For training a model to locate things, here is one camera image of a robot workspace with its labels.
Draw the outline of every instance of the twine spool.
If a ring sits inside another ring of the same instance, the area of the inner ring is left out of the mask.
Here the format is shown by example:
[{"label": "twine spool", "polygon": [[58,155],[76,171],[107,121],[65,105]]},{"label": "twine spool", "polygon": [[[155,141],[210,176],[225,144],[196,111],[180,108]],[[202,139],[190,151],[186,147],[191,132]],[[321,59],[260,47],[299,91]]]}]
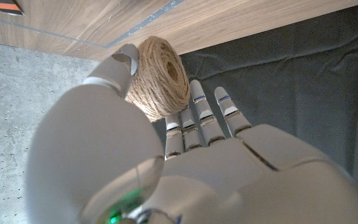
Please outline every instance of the twine spool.
[{"label": "twine spool", "polygon": [[139,67],[125,100],[140,108],[151,122],[184,109],[190,87],[175,50],[166,40],[152,36],[138,50]]}]

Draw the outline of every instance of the robotic hand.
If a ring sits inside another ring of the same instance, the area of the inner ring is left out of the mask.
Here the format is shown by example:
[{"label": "robotic hand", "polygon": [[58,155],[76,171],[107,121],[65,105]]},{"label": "robotic hand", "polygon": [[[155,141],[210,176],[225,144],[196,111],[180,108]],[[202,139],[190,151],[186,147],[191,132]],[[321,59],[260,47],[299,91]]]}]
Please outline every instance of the robotic hand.
[{"label": "robotic hand", "polygon": [[193,80],[197,120],[189,108],[166,117],[164,160],[147,117],[124,101],[136,68],[136,48],[123,46],[47,113],[29,154],[31,223],[358,223],[345,172],[294,136],[251,127],[221,87],[232,137]]}]

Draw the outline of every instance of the concrete floor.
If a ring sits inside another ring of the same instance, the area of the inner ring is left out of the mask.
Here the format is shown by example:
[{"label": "concrete floor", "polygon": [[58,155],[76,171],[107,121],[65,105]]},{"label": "concrete floor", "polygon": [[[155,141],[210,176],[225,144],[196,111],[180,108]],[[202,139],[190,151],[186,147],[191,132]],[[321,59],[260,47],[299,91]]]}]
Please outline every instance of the concrete floor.
[{"label": "concrete floor", "polygon": [[0,45],[0,223],[28,223],[24,172],[34,130],[97,64]]}]

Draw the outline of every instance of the dark fabric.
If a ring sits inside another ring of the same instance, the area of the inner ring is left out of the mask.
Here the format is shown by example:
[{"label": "dark fabric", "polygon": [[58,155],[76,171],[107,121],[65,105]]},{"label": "dark fabric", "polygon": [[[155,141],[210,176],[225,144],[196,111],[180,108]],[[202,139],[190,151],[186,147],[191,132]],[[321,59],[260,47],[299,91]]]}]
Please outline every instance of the dark fabric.
[{"label": "dark fabric", "polygon": [[[253,125],[270,124],[310,143],[358,183],[358,6],[181,58],[222,127],[217,86]],[[154,125],[165,142],[164,122]]]}]

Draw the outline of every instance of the wooden table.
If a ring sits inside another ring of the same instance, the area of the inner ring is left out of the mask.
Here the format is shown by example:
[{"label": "wooden table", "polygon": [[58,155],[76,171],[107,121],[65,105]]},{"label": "wooden table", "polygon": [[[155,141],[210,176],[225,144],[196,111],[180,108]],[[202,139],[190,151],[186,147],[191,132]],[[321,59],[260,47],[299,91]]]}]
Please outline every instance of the wooden table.
[{"label": "wooden table", "polygon": [[0,44],[102,60],[150,35],[179,54],[358,5],[358,0],[17,0]]}]

